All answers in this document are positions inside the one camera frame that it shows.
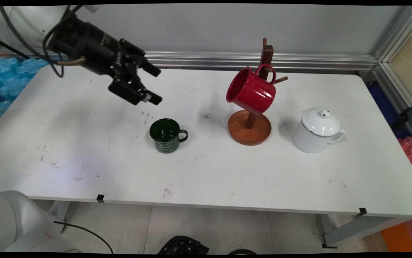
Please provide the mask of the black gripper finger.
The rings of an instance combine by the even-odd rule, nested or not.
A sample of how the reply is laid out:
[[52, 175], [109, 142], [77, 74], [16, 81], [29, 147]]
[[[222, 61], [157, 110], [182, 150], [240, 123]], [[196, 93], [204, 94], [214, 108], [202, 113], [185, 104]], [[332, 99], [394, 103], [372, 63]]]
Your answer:
[[149, 62], [147, 57], [145, 57], [144, 50], [124, 39], [120, 39], [120, 47], [122, 50], [122, 61], [125, 66], [133, 65], [136, 69], [141, 68], [154, 77], [160, 75], [161, 70]]
[[128, 82], [123, 78], [115, 78], [108, 90], [133, 105], [138, 105], [140, 102], [158, 105], [162, 102], [161, 96], [147, 90], [138, 80]]

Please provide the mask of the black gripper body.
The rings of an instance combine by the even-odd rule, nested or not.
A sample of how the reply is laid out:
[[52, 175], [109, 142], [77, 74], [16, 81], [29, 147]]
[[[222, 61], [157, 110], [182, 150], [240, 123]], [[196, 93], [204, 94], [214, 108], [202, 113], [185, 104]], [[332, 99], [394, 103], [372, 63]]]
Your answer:
[[63, 53], [70, 61], [84, 58], [80, 65], [97, 75], [140, 81], [136, 67], [123, 64], [120, 40], [75, 14], [67, 14], [47, 33], [44, 48]]

